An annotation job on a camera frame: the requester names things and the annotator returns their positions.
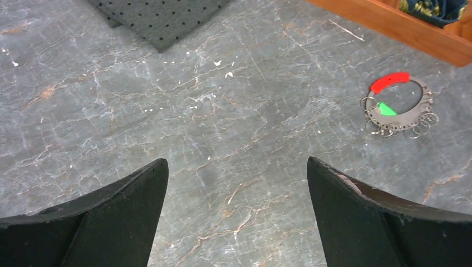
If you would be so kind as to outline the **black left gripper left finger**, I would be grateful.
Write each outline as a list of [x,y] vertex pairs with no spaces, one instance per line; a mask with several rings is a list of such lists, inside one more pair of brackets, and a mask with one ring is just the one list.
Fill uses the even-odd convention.
[[33,215],[1,219],[2,266],[147,266],[168,185],[157,159]]

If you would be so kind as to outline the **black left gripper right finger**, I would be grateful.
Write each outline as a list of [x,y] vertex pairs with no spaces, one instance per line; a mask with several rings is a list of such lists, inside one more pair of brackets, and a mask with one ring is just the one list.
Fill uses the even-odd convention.
[[471,215],[400,198],[316,157],[307,181],[328,266],[471,265]]

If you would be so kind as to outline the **large metal keyring red grip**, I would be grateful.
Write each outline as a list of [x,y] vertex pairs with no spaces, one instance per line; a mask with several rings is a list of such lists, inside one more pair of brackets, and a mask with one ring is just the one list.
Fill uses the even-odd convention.
[[[378,109],[378,101],[375,96],[380,94],[383,90],[390,86],[399,83],[413,82],[421,89],[421,97],[419,101],[408,111],[398,113],[397,116],[383,116]],[[407,72],[395,72],[385,75],[375,81],[369,87],[367,96],[360,100],[360,106],[368,118],[368,123],[371,123],[375,130],[371,131],[372,135],[379,135],[383,138],[395,136],[400,132],[407,133],[412,131],[412,135],[406,135],[409,139],[416,139],[422,135],[427,134],[430,129],[439,123],[439,117],[433,113],[433,96],[434,93],[430,87]]]

